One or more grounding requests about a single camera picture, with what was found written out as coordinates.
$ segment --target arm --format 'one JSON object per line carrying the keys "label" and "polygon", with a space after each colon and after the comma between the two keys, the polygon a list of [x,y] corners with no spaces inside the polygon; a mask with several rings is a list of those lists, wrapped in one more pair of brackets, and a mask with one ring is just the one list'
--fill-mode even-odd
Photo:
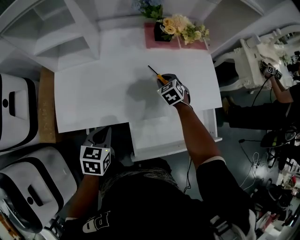
{"label": "arm", "polygon": [[281,84],[281,82],[276,78],[276,83],[282,92],[286,91],[285,87]]}
{"label": "arm", "polygon": [[189,155],[197,169],[211,157],[220,156],[215,141],[198,119],[194,110],[182,103],[176,106],[182,124],[183,136]]}
{"label": "arm", "polygon": [[[192,108],[182,103],[175,107],[181,120],[188,153],[195,165],[201,197],[215,213],[239,226],[248,239],[254,239],[251,237],[255,236],[255,214],[250,211],[253,209],[251,198],[239,187],[222,160],[201,165],[211,157],[220,156],[220,151]],[[211,186],[217,186],[220,179],[224,181],[224,185],[216,191]]]}
{"label": "arm", "polygon": [[68,218],[84,216],[98,197],[99,176],[85,175],[74,195]]}
{"label": "arm", "polygon": [[280,103],[292,103],[293,98],[292,98],[292,95],[291,95],[290,91],[289,90],[281,91],[281,88],[277,84],[277,81],[276,81],[274,76],[272,76],[270,78],[270,80],[271,80],[272,87],[273,87],[273,90],[274,90],[274,93],[275,93],[275,96],[276,96],[277,100]]}

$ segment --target yellow flower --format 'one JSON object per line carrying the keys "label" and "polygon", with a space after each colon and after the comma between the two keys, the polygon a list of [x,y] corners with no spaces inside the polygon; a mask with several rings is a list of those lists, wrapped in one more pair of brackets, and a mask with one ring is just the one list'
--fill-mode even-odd
{"label": "yellow flower", "polygon": [[173,35],[176,32],[176,29],[173,26],[167,26],[165,27],[165,32],[167,34]]}
{"label": "yellow flower", "polygon": [[202,34],[201,34],[201,32],[199,32],[199,31],[196,31],[196,32],[195,32],[195,35],[196,35],[195,40],[199,40],[199,39],[201,39],[201,37],[202,37]]}
{"label": "yellow flower", "polygon": [[164,26],[167,27],[167,26],[173,25],[173,24],[174,24],[174,21],[172,20],[172,18],[166,17],[166,18],[163,20],[163,23],[164,23]]}
{"label": "yellow flower", "polygon": [[179,14],[174,14],[172,16],[173,26],[176,28],[176,32],[181,33],[187,25],[192,25],[191,21],[187,17]]}
{"label": "yellow flower", "polygon": [[200,26],[200,30],[201,32],[205,31],[205,26],[203,24]]}

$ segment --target white wall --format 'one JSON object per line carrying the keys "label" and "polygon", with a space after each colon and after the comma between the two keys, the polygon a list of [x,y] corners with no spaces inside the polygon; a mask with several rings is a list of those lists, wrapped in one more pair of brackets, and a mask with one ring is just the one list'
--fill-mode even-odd
{"label": "white wall", "polygon": [[0,39],[0,73],[39,80],[41,65]]}
{"label": "white wall", "polygon": [[[91,13],[97,20],[115,17],[140,15],[131,8],[132,0],[77,0],[93,4],[95,11]],[[164,15],[183,14],[203,21],[221,0],[164,0]]]}
{"label": "white wall", "polygon": [[219,45],[218,48],[211,49],[211,55],[215,58],[228,50],[240,46],[239,40],[241,38],[249,38],[253,33],[261,36],[272,32],[276,28],[282,28],[292,24],[300,24],[300,12],[292,0],[286,0],[265,16]]}

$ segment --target white board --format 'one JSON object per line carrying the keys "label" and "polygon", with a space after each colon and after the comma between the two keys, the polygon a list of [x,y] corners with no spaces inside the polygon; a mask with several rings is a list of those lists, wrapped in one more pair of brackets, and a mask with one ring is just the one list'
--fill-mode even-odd
{"label": "white board", "polygon": [[221,107],[208,51],[146,49],[144,29],[113,29],[100,35],[100,60],[55,73],[59,132],[169,116],[155,75],[176,74],[196,111]]}

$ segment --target white cabinet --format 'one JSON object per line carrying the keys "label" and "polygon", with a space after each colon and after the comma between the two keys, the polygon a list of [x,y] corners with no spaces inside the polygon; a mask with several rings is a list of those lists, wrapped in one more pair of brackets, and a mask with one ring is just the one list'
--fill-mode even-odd
{"label": "white cabinet", "polygon": [[260,15],[265,15],[268,11],[274,8],[279,3],[285,0],[241,0]]}
{"label": "white cabinet", "polygon": [[1,22],[18,14],[0,25],[1,37],[57,72],[99,58],[98,29],[88,11],[82,0],[31,0],[31,5],[16,0],[0,17]]}

